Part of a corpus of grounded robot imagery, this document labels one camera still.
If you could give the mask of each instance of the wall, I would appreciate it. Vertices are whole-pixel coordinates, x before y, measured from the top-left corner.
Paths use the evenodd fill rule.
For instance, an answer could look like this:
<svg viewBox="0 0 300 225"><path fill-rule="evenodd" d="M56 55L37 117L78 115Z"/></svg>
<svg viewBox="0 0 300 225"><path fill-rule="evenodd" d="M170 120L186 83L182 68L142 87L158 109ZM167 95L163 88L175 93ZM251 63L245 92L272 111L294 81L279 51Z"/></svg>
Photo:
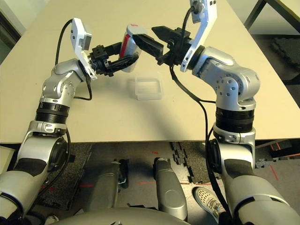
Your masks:
<svg viewBox="0 0 300 225"><path fill-rule="evenodd" d="M0 0L0 10L22 35L49 0Z"/></svg>
<svg viewBox="0 0 300 225"><path fill-rule="evenodd" d="M227 0L239 19L244 23L257 0ZM300 0L281 0L298 16L300 15ZM266 4L258 18L249 29L251 34L294 34L299 33L270 5Z"/></svg>

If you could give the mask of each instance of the red tape mark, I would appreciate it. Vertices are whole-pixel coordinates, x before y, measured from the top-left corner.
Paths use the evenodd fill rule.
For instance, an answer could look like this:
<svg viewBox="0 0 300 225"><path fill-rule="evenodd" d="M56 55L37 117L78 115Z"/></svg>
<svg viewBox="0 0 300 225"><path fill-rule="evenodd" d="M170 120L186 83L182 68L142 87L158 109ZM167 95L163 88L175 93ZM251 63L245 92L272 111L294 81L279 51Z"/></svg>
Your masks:
<svg viewBox="0 0 300 225"><path fill-rule="evenodd" d="M273 172L273 174L274 174L275 179L276 179L276 180L279 180L279 178L278 178L278 176L277 176L277 173L276 173L275 170L274 170L274 167L273 167L272 165L270 165L270 168L271 168L271 170L272 170L272 172Z"/></svg>
<svg viewBox="0 0 300 225"><path fill-rule="evenodd" d="M278 143L276 143L276 145L277 145L278 149L279 149L279 150L281 150L281 147L279 146L279 144L278 144Z"/></svg>
<svg viewBox="0 0 300 225"><path fill-rule="evenodd" d="M54 191L54 188L50 187L48 188L48 191Z"/></svg>
<svg viewBox="0 0 300 225"><path fill-rule="evenodd" d="M81 188L92 188L94 185L93 184L80 184L79 187Z"/></svg>
<svg viewBox="0 0 300 225"><path fill-rule="evenodd" d="M155 181L140 181L137 184L155 184Z"/></svg>
<svg viewBox="0 0 300 225"><path fill-rule="evenodd" d="M122 45L122 49L120 51L120 58L122 58L125 54L125 50L126 50L126 45L127 45L127 42L130 38L130 35L127 34L125 37L124 37L124 41L123 41L123 45Z"/></svg>

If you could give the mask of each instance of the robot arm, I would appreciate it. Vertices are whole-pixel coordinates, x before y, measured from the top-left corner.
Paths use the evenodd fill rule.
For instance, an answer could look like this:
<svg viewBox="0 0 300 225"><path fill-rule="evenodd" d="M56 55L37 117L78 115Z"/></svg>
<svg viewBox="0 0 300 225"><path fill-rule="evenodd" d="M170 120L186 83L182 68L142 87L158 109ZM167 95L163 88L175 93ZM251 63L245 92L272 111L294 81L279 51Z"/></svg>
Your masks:
<svg viewBox="0 0 300 225"><path fill-rule="evenodd" d="M119 54L121 42L103 47L98 45L87 57L91 34L86 32L80 19L74 18L71 42L79 60L57 64L45 80L35 120L31 121L20 146L12 171L0 174L0 222L17 218L22 220L30 210L47 175L60 169L67 160L68 112L76 87L94 80L95 74L112 76L113 72L132 65L138 55L126 56L115 62L109 56Z"/></svg>
<svg viewBox="0 0 300 225"><path fill-rule="evenodd" d="M189 38L189 32L184 31L182 47L181 28L152 28L158 38L168 44L170 51L164 55L162 45L151 37L142 34L133 38L142 50L157 59L159 65L179 64L181 71L192 70L193 75L214 89L217 96L216 122L213 125L215 139L208 142L207 159L209 167L221 175L231 216L241 224L298 224L300 217L296 211L267 180L253 173L255 129L252 125L259 77L253 70L239 66L227 53L201 46L207 36L206 31L216 19L215 8L211 6L215 1L195 2L204 2L206 12L200 14L206 16L204 19L212 19L212 22L201 20L204 25L201 24L194 40Z"/></svg>

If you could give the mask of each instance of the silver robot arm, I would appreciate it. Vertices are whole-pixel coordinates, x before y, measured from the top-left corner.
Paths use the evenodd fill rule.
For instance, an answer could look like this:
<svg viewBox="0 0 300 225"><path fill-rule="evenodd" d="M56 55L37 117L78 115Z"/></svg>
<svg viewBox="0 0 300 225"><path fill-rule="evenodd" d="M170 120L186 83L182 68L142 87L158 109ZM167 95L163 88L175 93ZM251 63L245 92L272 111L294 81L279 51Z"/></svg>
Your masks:
<svg viewBox="0 0 300 225"><path fill-rule="evenodd" d="M242 224L299 224L300 217L265 179L253 173L255 165L254 95L257 74L240 67L215 48L205 48L193 75L216 92L215 139L210 141L210 166L221 174L230 213Z"/></svg>
<svg viewBox="0 0 300 225"><path fill-rule="evenodd" d="M56 65L43 84L35 120L18 152L12 171L0 174L0 215L16 210L23 217L34 203L47 175L66 161L67 143L62 137L75 89L85 81L78 60Z"/></svg>
<svg viewBox="0 0 300 225"><path fill-rule="evenodd" d="M35 120L31 121L20 146L12 171L0 174L1 218L21 220L34 203L47 175L67 162L68 145L63 135L75 89L81 83L95 80L95 74L112 76L113 72L132 65L138 55L127 56L114 62L109 56L120 53L121 42L88 50L91 34L81 20L72 19L71 43L78 59L61 62L45 80Z"/></svg>

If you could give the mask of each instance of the label on can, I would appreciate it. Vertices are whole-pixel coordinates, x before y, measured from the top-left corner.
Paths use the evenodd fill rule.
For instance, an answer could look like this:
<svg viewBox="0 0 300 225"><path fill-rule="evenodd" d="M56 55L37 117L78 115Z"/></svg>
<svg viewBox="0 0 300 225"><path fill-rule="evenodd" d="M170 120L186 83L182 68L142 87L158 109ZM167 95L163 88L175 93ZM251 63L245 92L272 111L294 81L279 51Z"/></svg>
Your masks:
<svg viewBox="0 0 300 225"><path fill-rule="evenodd" d="M136 45L135 41L132 38L133 34L147 34L147 31L145 28L136 25L136 24L128 24L126 28L126 32L124 35L124 39L122 42L119 58L122 58L124 56L128 55L134 55L134 54L141 54L141 49ZM132 64L131 66L123 69L124 72L132 72L135 68L137 61Z"/></svg>

